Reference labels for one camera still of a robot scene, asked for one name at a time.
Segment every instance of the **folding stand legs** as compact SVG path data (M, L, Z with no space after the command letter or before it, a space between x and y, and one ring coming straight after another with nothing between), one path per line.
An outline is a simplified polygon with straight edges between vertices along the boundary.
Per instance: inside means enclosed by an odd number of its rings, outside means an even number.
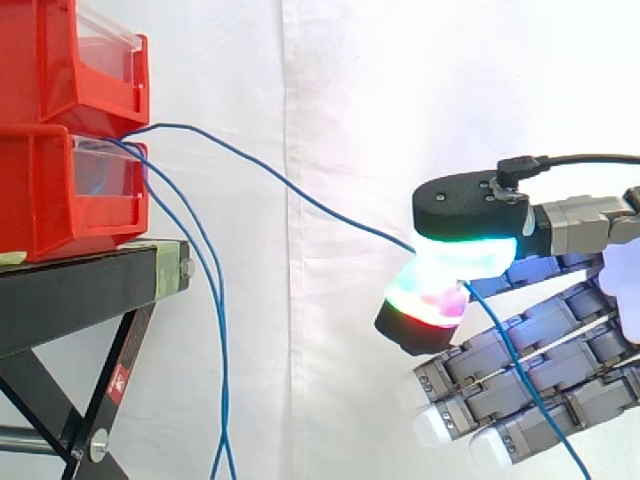
M0 427L0 451L58 456L67 465L62 480L127 480L108 452L109 434L154 306L124 315L84 417L33 350L0 359L0 390L33 426Z

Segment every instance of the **black sensor cap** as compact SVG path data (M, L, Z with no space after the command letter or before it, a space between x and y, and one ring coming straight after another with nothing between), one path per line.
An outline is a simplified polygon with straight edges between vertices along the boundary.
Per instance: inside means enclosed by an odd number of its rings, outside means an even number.
M457 327L437 327L402 313L385 300L376 329L410 355L433 355L447 350Z
M507 203L489 186L495 170L460 173L427 182L413 194L415 230L443 242L520 237L529 212L527 197Z

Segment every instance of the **white curtain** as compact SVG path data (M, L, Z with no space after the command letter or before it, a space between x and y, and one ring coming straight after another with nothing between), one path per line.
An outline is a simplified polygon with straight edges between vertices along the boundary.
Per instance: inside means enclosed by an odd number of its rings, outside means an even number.
M416 186L507 156L640 150L636 2L284 5L287 171L369 225L407 239ZM523 188L536 202L619 195L636 170L566 168ZM293 478L487 478L465 440L420 449L394 403L398 378L420 360L372 322L407 256L293 195L289 244ZM515 314L574 281L492 303ZM472 309L457 338L487 325ZM637 477L639 425L631 411L572 438L594 478ZM500 478L543 477L579 471L556 447Z
M208 129L405 240L411 193L436 176L509 155L640 151L635 1L88 3L149 36L155 121ZM373 320L407 254L193 135L144 140L222 257L242 480L486 478L465 441L420 449L393 399L422 360L378 335ZM567 168L523 188L539 202L638 184L635 169ZM179 236L157 209L152 222L152 235ZM492 304L510 315L563 282ZM80 408L114 325L38 351ZM488 325L471 309L457 339ZM219 435L217 335L200 271L188 292L159 305L114 427L112 451L132 480L208 478ZM16 419L2 412L4 423ZM637 478L639 440L637 411L572 438L594 478L616 480ZM60 469L0 456L1 478L55 478ZM556 447L500 478L579 477Z

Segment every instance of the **green tape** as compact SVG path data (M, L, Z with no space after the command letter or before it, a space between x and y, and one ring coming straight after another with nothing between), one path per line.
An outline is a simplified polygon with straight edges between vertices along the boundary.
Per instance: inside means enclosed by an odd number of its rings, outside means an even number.
M27 252L0 253L0 265L20 265L27 259Z
M156 247L156 300L180 288L180 243L154 242Z

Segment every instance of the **red drawer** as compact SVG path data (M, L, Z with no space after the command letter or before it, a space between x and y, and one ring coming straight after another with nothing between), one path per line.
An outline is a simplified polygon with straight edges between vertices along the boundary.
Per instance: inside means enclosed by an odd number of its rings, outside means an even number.
M65 127L0 127L0 255L39 262L113 250L141 235L144 175L118 147Z
M0 2L0 124L120 137L149 123L148 46L76 0Z

